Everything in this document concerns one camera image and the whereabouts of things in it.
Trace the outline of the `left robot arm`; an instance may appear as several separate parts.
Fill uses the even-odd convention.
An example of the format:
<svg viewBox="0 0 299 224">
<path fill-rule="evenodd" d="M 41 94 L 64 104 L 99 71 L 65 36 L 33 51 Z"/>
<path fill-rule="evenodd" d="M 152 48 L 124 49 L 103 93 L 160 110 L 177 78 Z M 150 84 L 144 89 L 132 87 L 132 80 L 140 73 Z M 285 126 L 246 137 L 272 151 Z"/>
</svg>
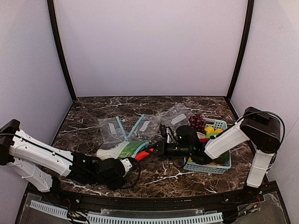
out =
<svg viewBox="0 0 299 224">
<path fill-rule="evenodd" d="M 83 185 L 105 184 L 115 190 L 125 184 L 124 176 L 132 168 L 129 159 L 86 156 L 44 144 L 19 128 L 13 119 L 0 129 L 0 164 L 8 166 L 39 191 L 49 192 L 59 181 L 39 167 L 50 169 L 60 176 Z"/>
</svg>

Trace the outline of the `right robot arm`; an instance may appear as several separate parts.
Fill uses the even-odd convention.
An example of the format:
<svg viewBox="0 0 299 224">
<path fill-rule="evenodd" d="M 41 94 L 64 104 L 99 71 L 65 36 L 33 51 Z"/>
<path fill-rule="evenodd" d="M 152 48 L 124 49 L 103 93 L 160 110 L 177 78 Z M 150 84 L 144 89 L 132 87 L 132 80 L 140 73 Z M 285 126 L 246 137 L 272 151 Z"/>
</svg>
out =
<svg viewBox="0 0 299 224">
<path fill-rule="evenodd" d="M 285 138 L 285 124 L 275 113 L 248 107 L 230 128 L 206 143 L 200 142 L 196 129 L 183 125 L 176 129 L 174 142 L 158 141 L 145 151 L 157 157 L 192 158 L 200 165 L 209 164 L 230 149 L 251 141 L 256 146 L 246 186 L 257 189 L 273 163 Z"/>
</svg>

